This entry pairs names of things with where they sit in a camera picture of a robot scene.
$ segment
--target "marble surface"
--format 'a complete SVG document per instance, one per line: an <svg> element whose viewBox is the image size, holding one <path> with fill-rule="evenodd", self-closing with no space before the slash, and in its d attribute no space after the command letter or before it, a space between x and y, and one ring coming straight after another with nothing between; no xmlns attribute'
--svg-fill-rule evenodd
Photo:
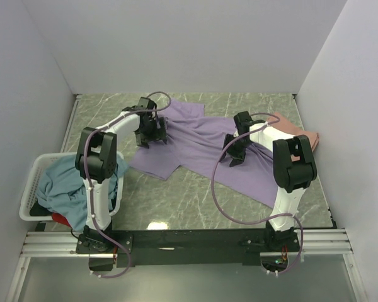
<svg viewBox="0 0 378 302"><path fill-rule="evenodd" d="M78 105L71 124L66 152L76 151L81 130L100 126L116 117L126 106L137 104L140 94L84 94L77 97ZM291 94L259 93L172 93L180 101L205 104L205 115L234 116L240 111L279 111L295 125L302 127L297 106ZM166 104L164 96L154 96L159 108ZM134 134L127 137L118 150L129 162L138 147ZM247 196L215 184L219 203L226 212L240 220L268 217L272 209ZM304 227L332 227L328 205L319 179L302 197L299 205ZM119 212L112 218L116 230L143 230L150 227L170 229L241 228L223 217L217 210L210 192L210 180L186 168L179 167L167 181L146 176L133 169L125 175ZM264 227L264 224L253 227ZM60 230L61 227L50 227Z"/></svg>

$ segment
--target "teal fabric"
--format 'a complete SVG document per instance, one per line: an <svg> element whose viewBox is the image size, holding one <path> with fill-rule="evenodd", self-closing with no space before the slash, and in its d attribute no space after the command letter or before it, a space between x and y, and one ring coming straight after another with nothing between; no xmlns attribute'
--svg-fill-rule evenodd
<svg viewBox="0 0 378 302"><path fill-rule="evenodd" d="M73 230L81 231L87 219L87 197L83 178L74 166L75 159L75 155L68 155L49 166L42 173L36 195L41 206L63 215ZM117 167L109 183L110 211L117 195L118 179L128 168L127 163L117 157Z"/></svg>

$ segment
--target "purple cloth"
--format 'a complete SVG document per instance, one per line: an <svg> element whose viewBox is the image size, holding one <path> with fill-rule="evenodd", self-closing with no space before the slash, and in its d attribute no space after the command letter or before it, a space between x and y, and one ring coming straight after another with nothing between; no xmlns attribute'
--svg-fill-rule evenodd
<svg viewBox="0 0 378 302"><path fill-rule="evenodd" d="M159 113L167 119L168 143L151 142L139 148L129 166L159 179L167 180L180 165L211 178L227 133L236 131L232 118L204 116L204 105L173 100ZM229 167L229 155L219 164L215 181L273 207L277 184L273 176L273 155L254 144L246 151L243 164Z"/></svg>

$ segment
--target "white wall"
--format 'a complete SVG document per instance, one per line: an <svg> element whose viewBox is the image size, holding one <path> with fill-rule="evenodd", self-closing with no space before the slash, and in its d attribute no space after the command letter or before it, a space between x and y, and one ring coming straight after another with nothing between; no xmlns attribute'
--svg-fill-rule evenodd
<svg viewBox="0 0 378 302"><path fill-rule="evenodd" d="M348 0L297 102L306 128L321 134L326 195L378 301L378 0Z"/></svg>
<svg viewBox="0 0 378 302"><path fill-rule="evenodd" d="M29 224L18 216L34 159L58 152L72 94L21 0L0 0L0 301Z"/></svg>
<svg viewBox="0 0 378 302"><path fill-rule="evenodd" d="M74 92L298 92L346 0L23 2Z"/></svg>

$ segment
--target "brown folded cloth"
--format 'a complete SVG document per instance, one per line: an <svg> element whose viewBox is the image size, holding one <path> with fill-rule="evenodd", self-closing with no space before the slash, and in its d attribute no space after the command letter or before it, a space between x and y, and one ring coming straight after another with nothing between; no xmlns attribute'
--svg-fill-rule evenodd
<svg viewBox="0 0 378 302"><path fill-rule="evenodd" d="M311 131L305 131L303 129L300 129L278 112L274 112L274 115L278 116L280 118L280 121L278 123L274 123L272 127L291 135L301 135L301 134L306 135L309 138L309 143L311 144L312 151L315 150L316 145L319 143L318 132L311 132ZM269 116L269 118L267 119L267 122L275 121L275 120L276 118Z"/></svg>

